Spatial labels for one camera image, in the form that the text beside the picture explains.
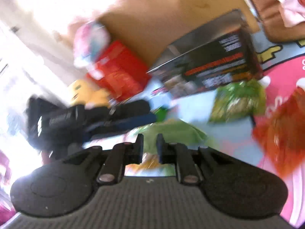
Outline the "light green snack packet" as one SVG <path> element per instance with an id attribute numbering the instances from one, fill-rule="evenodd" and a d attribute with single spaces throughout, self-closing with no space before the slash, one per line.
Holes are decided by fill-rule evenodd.
<path id="1" fill-rule="evenodd" d="M 136 134 L 144 136 L 144 153 L 152 155 L 157 154 L 158 134 L 162 134 L 167 143 L 182 143 L 186 146 L 203 146 L 208 141 L 205 132 L 180 119 L 170 119 L 142 126 L 136 131 Z"/>

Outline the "green stick snack pack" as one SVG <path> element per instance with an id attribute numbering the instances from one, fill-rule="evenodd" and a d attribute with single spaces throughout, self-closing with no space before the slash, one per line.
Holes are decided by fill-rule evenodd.
<path id="1" fill-rule="evenodd" d="M 168 112 L 170 111 L 169 108 L 165 107 L 165 106 L 160 106 L 159 108 L 153 110 L 152 112 L 155 114 L 156 116 L 156 122 L 163 122 L 165 121 Z"/>

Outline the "dark green snack packet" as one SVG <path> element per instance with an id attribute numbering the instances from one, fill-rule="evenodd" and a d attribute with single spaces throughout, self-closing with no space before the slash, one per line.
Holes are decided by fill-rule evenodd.
<path id="1" fill-rule="evenodd" d="M 265 109 L 265 89 L 257 80 L 230 83 L 217 88 L 209 121 L 231 122 L 251 115 L 262 115 Z"/>

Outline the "red spicy snack packet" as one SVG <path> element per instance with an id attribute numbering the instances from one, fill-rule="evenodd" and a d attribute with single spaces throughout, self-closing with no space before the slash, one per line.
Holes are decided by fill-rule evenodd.
<path id="1" fill-rule="evenodd" d="M 304 89 L 297 87 L 252 136 L 279 176 L 290 175 L 304 161 Z"/>

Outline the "yellow plush toy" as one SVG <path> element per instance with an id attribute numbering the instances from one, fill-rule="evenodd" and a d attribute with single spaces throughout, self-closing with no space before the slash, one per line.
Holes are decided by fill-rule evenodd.
<path id="1" fill-rule="evenodd" d="M 94 89 L 85 80 L 76 80 L 68 86 L 70 104 L 85 105 L 87 108 L 110 107 L 110 93 L 104 89 Z"/>

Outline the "red gift bag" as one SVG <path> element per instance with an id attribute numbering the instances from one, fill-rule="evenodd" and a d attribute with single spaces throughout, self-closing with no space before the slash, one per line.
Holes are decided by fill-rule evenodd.
<path id="1" fill-rule="evenodd" d="M 118 102 L 141 93 L 151 76 L 146 64 L 121 41 L 116 40 L 89 68 L 87 77 L 105 88 Z"/>

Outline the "pink blue plush toy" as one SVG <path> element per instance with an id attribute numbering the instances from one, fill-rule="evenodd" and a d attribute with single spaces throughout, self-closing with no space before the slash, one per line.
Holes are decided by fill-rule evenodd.
<path id="1" fill-rule="evenodd" d="M 74 65 L 86 68 L 93 64 L 111 42 L 107 28 L 95 21 L 82 25 L 75 34 L 73 42 Z"/>

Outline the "black sheep print box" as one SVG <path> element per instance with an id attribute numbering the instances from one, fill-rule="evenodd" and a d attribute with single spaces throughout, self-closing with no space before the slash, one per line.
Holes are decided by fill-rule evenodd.
<path id="1" fill-rule="evenodd" d="M 170 43 L 148 73 L 174 98 L 263 77 L 249 26 L 239 9 Z"/>

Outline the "wooden board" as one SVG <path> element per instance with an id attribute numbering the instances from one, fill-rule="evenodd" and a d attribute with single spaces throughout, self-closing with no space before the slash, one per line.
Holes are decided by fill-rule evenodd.
<path id="1" fill-rule="evenodd" d="M 117 0 L 99 21 L 151 66 L 169 43 L 234 9 L 260 30 L 244 0 Z"/>

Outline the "brown seat cushion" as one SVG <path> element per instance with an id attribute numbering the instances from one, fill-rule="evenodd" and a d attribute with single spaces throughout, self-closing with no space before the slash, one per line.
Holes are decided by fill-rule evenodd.
<path id="1" fill-rule="evenodd" d="M 285 27 L 281 17 L 278 0 L 250 0 L 264 32 L 271 42 L 290 42 L 304 39 L 304 23 Z"/>

